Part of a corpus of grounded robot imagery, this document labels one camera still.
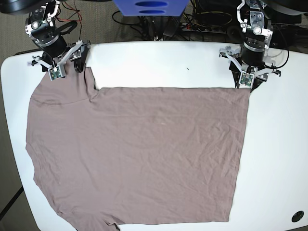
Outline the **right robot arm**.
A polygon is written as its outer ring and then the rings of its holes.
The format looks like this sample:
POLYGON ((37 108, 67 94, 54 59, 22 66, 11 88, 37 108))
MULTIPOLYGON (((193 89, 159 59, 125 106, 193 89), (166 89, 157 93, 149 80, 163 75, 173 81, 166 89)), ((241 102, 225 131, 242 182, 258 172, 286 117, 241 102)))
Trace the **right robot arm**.
POLYGON ((70 34, 81 22, 78 20, 59 19, 62 0, 2 0, 0 12, 3 14, 28 14, 25 33, 41 50, 41 56, 34 56, 31 65, 41 65, 42 72, 47 72, 51 80, 66 77, 64 65, 70 61, 75 71, 83 72, 90 42, 78 40, 69 44, 63 38, 70 34))

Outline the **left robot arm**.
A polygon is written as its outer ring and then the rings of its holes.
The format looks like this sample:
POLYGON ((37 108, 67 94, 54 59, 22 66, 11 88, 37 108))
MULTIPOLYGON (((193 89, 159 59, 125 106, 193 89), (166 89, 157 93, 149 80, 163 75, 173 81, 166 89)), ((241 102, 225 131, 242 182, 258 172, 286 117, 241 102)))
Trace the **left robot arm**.
POLYGON ((243 0, 237 6, 237 20, 244 36, 239 51, 231 47, 221 48, 219 56, 230 62, 235 87, 258 88, 274 73, 281 75, 284 64, 276 65, 265 60, 265 54, 270 48, 275 25, 265 8, 290 16, 302 15, 308 12, 306 0, 243 0))

